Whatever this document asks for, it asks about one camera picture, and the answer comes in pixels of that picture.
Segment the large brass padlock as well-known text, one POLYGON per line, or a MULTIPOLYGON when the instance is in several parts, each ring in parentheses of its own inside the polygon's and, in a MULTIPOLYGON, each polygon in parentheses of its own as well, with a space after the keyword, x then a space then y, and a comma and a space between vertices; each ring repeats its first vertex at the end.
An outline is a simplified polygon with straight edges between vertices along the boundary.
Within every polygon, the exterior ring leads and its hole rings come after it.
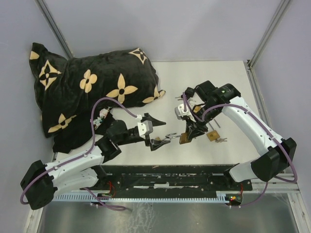
POLYGON ((170 133, 170 134, 165 135, 165 137, 170 140, 175 139, 175 138, 179 139, 180 145, 191 142, 191 140, 188 139, 188 133, 181 133, 181 134, 170 133))

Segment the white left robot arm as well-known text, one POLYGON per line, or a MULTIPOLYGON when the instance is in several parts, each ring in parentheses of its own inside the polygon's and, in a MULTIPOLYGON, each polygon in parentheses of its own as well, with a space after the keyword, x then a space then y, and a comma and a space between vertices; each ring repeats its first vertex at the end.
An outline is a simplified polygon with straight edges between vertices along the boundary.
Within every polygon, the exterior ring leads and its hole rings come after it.
POLYGON ((20 202, 29 205, 32 210, 49 204, 55 197, 81 189, 103 189, 107 185, 107 175, 102 164, 117 157, 120 145, 144 142, 154 151, 168 140, 150 138, 154 127, 166 125, 145 113, 133 128, 127 128, 122 120, 112 120, 98 141, 90 149, 66 159, 47 164, 38 160, 33 162, 20 182, 23 190, 20 202))

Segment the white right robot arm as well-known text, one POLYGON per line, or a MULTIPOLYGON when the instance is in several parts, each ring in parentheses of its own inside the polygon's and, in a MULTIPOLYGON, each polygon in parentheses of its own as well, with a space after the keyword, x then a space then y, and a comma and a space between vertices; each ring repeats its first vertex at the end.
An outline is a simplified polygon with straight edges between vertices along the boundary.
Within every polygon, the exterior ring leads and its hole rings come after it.
POLYGON ((181 98, 183 102, 176 107, 175 114, 186 122, 186 142, 206 133, 207 124, 219 114, 224 114, 240 128, 258 152, 257 159, 236 164, 227 171, 228 175, 223 177, 227 189, 234 190, 245 180, 281 180, 279 173, 294 167, 297 143, 291 137, 285 139, 272 130, 232 84, 216 87, 205 81, 195 88, 187 88, 181 98))

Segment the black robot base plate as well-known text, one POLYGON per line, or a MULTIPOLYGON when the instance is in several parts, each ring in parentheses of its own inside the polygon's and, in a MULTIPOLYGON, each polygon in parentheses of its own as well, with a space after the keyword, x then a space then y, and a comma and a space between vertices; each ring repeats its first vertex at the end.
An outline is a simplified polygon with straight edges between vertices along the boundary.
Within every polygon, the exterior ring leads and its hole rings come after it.
POLYGON ((229 165, 103 166, 106 176, 92 190, 115 191, 116 198, 214 198, 218 191, 251 191, 228 176, 229 165))

